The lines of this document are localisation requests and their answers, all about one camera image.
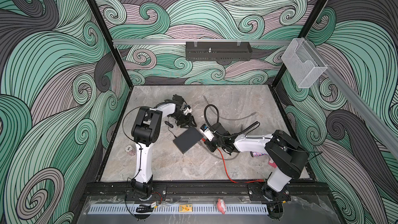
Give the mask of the black network switch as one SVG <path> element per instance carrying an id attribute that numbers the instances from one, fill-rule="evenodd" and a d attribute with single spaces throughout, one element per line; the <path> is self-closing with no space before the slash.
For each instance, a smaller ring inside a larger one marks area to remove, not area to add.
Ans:
<path id="1" fill-rule="evenodd" d="M 195 127 L 188 128 L 184 133 L 173 140 L 174 145 L 178 150 L 185 154 L 197 142 L 201 141 L 203 135 Z"/>

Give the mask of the pink item under left arm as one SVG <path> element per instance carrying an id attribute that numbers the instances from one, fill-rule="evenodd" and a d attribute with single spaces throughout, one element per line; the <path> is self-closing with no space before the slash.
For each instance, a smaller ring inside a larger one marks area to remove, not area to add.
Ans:
<path id="1" fill-rule="evenodd" d="M 136 155 L 136 147 L 132 145 L 128 145 L 125 147 L 125 152 L 130 156 Z"/>

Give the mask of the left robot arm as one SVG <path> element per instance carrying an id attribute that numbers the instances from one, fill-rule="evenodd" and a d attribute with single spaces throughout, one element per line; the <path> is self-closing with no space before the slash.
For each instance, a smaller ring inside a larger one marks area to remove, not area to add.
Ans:
<path id="1" fill-rule="evenodd" d="M 175 124 L 185 129 L 185 132 L 176 136 L 173 140 L 173 143 L 182 153 L 188 151 L 203 138 L 197 129 L 192 108 L 180 95 L 175 94 L 171 100 L 165 100 L 154 108 L 141 106 L 138 109 L 131 130 L 138 152 L 136 175 L 132 179 L 132 187 L 136 192 L 147 197 L 152 194 L 152 150 L 154 143 L 159 138 L 164 117 L 174 118 Z"/>

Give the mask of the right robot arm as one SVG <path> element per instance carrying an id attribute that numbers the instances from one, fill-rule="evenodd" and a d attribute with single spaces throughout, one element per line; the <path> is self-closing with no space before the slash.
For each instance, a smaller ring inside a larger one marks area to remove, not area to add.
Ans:
<path id="1" fill-rule="evenodd" d="M 290 180 L 300 178 L 310 156 L 309 151 L 283 130 L 267 135 L 230 134 L 216 123 L 211 127 L 202 125 L 200 132 L 205 136 L 204 144 L 210 152 L 220 148 L 230 155 L 234 152 L 268 155 L 276 168 L 266 180 L 266 189 L 277 193 L 282 192 Z"/>

